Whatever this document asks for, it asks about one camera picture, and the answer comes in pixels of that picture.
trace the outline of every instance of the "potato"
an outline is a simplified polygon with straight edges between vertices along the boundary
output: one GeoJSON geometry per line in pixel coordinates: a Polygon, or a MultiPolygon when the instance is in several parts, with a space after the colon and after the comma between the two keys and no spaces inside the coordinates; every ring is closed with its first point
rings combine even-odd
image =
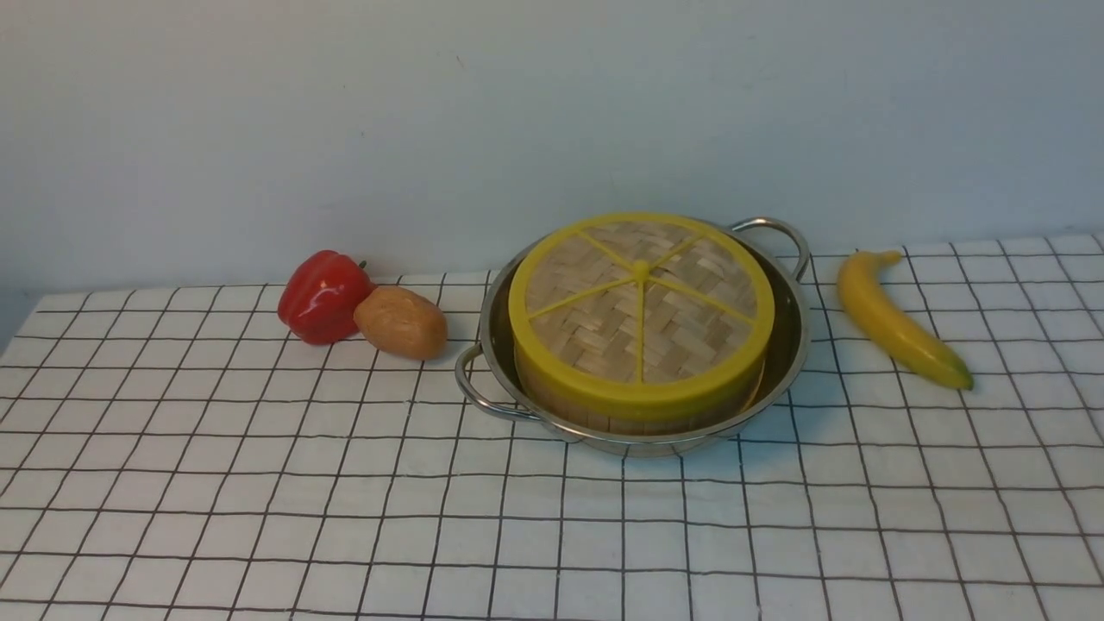
{"type": "Polygon", "coordinates": [[[353,320],[369,343],[414,360],[442,355],[448,340],[448,323],[437,305],[399,286],[381,286],[353,310],[353,320]]]}

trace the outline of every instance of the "yellow banana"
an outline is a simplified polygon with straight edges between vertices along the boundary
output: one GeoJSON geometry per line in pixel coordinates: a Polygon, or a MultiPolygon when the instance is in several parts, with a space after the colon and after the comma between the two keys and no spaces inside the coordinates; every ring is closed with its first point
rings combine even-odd
{"type": "Polygon", "coordinates": [[[901,261],[901,253],[859,251],[840,265],[836,281],[843,312],[859,329],[912,372],[946,388],[972,390],[966,362],[904,314],[881,287],[882,267],[901,261]]]}

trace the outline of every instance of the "metal pot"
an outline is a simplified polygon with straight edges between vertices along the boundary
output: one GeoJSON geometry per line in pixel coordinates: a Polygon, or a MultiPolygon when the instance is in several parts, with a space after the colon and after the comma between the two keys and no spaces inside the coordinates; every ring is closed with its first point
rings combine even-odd
{"type": "Polygon", "coordinates": [[[514,256],[499,272],[498,277],[491,284],[479,314],[479,340],[460,354],[456,360],[454,370],[460,391],[485,413],[513,422],[538,423],[569,442],[582,442],[626,457],[659,457],[682,454],[735,435],[755,414],[774,403],[789,388],[805,365],[808,356],[809,320],[808,308],[802,295],[798,280],[808,267],[809,249],[805,238],[794,227],[772,218],[751,218],[728,228],[718,228],[752,253],[771,281],[774,293],[776,317],[767,345],[763,379],[751,400],[751,404],[744,410],[734,411],[730,418],[692,431],[656,435],[627,435],[587,429],[537,406],[520,388],[521,385],[513,362],[513,336],[510,330],[510,319],[507,316],[507,301],[514,271],[537,242],[514,256]],[[737,234],[741,231],[755,228],[774,229],[794,242],[797,246],[798,259],[793,272],[787,271],[776,259],[737,234]],[[487,366],[495,379],[518,402],[520,409],[495,403],[480,394],[471,385],[467,367],[480,355],[486,356],[487,366]]]}

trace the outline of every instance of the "white wall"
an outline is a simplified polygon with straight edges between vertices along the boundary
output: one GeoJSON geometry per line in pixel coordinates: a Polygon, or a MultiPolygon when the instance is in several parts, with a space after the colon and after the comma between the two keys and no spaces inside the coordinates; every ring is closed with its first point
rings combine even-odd
{"type": "Polygon", "coordinates": [[[612,209],[1104,228],[1100,0],[0,0],[0,286],[486,269],[612,209]]]}

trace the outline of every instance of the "red bell pepper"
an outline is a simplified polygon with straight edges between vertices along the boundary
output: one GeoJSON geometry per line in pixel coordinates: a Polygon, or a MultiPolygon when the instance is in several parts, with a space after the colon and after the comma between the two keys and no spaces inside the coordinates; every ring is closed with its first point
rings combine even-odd
{"type": "Polygon", "coordinates": [[[291,275],[276,315],[309,345],[329,345],[357,333],[353,309],[375,291],[363,266],[332,250],[316,252],[291,275]]]}

